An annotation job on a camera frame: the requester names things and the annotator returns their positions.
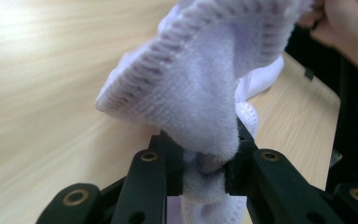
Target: folded fabric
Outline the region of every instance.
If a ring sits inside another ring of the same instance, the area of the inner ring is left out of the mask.
[[[310,0],[180,1],[158,36],[123,57],[96,106],[158,125],[185,150],[186,223],[239,223],[222,165],[238,147],[238,78],[274,62]]]

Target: wooden table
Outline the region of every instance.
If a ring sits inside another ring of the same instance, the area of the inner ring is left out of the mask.
[[[120,56],[156,33],[173,0],[0,1],[0,223],[34,223],[61,189],[103,189],[156,127],[111,119],[94,100]],[[256,142],[324,188],[339,100],[286,57],[254,99]]]

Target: table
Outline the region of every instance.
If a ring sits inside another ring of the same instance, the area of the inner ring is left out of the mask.
[[[174,1],[0,1],[0,223],[34,223],[61,189],[124,176],[158,128],[118,121],[94,100],[120,56],[156,33]],[[339,99],[285,56],[251,102],[259,147],[325,185]]]

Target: stitching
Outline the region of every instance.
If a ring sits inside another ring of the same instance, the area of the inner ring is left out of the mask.
[[[105,101],[102,105],[97,104],[97,107],[101,110],[110,108],[109,112],[112,112],[112,109],[117,112],[125,109],[129,102],[142,97],[145,92],[150,91],[162,80],[164,70],[170,68],[175,56],[186,49],[189,42],[197,34],[209,25],[240,15],[265,14],[262,22],[261,41],[258,41],[257,46],[261,50],[257,51],[254,59],[255,67],[265,65],[274,54],[283,50],[284,45],[278,47],[282,43],[282,39],[286,37],[282,36],[282,32],[268,32],[268,29],[271,26],[274,27],[277,23],[276,15],[268,16],[270,11],[274,13],[279,11],[276,4],[272,4],[274,7],[271,9],[264,8],[259,0],[230,2],[228,0],[201,0],[184,9],[172,24],[151,42],[147,50],[135,59],[122,74],[117,76],[117,79],[101,96]]]

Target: person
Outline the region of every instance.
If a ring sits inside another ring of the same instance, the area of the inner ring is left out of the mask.
[[[358,0],[315,0],[297,26],[286,51],[341,100],[333,148],[343,159],[330,168],[326,186],[333,192],[358,182]]]

